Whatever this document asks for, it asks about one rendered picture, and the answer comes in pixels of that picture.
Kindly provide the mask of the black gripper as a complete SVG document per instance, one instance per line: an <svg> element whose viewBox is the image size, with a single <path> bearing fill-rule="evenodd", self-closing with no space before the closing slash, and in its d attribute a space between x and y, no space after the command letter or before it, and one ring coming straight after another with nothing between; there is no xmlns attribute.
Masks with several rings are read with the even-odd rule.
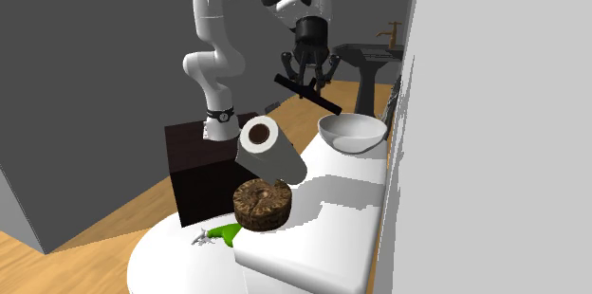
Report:
<svg viewBox="0 0 592 294"><path fill-rule="evenodd" d="M320 93L330 83L340 62L337 54L329 54L328 22L319 16L306 16L296 22L293 54L283 52L281 62L288 78L303 84L307 62L315 62L316 92ZM298 69L293 67L295 60Z"/></svg>

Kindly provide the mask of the white paper roll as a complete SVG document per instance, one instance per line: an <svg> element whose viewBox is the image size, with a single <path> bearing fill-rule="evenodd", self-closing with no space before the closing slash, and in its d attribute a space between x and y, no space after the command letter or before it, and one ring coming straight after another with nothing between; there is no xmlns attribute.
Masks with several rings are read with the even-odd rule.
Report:
<svg viewBox="0 0 592 294"><path fill-rule="evenodd" d="M242 128L235 162L273 185L277 179L297 185L307 167L277 122L267 116L250 119Z"/></svg>

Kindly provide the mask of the black flat bar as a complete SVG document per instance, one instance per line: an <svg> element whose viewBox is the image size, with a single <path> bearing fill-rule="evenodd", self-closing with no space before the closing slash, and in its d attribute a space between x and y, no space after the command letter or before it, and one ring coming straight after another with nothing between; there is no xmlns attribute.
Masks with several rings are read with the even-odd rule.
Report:
<svg viewBox="0 0 592 294"><path fill-rule="evenodd" d="M281 86L291 90L298 96L307 99L318 106L321 106L323 109L331 112L334 115L339 115L342 112L342 108L331 102L327 99L323 98L317 91L316 91L316 83L317 79L312 78L308 85L298 84L290 79L282 76L281 74L276 74L274 77L274 81Z"/></svg>

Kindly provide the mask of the dark pedestal sink with brass tap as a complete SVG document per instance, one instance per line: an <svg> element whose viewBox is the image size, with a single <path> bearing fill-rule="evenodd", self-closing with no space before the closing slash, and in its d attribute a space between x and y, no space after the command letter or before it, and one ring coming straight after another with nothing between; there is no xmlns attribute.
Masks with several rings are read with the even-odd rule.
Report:
<svg viewBox="0 0 592 294"><path fill-rule="evenodd" d="M386 64L401 62L404 45L397 45L398 26L401 22L389 22L390 30L377 34L389 36L389 44L342 44L335 46L333 52L343 62L359 70L360 85L354 112L365 116L375 116L375 79L378 71Z"/></svg>

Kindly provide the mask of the brown round cake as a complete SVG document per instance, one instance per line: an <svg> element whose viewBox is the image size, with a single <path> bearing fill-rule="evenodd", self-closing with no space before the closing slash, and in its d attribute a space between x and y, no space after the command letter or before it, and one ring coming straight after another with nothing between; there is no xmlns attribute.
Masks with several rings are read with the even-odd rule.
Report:
<svg viewBox="0 0 592 294"><path fill-rule="evenodd" d="M257 232L277 230L290 216L292 190L281 179L269 184L255 178L234 191L232 203L235 219L243 228Z"/></svg>

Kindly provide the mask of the dark robot stand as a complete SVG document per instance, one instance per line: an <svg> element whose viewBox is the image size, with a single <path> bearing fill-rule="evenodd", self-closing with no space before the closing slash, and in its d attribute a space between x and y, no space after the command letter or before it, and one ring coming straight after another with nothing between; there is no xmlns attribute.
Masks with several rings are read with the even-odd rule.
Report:
<svg viewBox="0 0 592 294"><path fill-rule="evenodd" d="M203 138L202 120L164 128L181 227L233 212L233 193L255 174L235 162L238 139Z"/></svg>

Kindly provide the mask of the white bowl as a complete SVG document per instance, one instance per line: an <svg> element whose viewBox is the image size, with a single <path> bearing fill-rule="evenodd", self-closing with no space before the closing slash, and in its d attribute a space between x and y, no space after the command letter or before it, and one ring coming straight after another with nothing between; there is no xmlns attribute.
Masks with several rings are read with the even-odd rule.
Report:
<svg viewBox="0 0 592 294"><path fill-rule="evenodd" d="M370 116L340 113L319 119L318 130L331 148L346 154L361 154L384 140L387 126Z"/></svg>

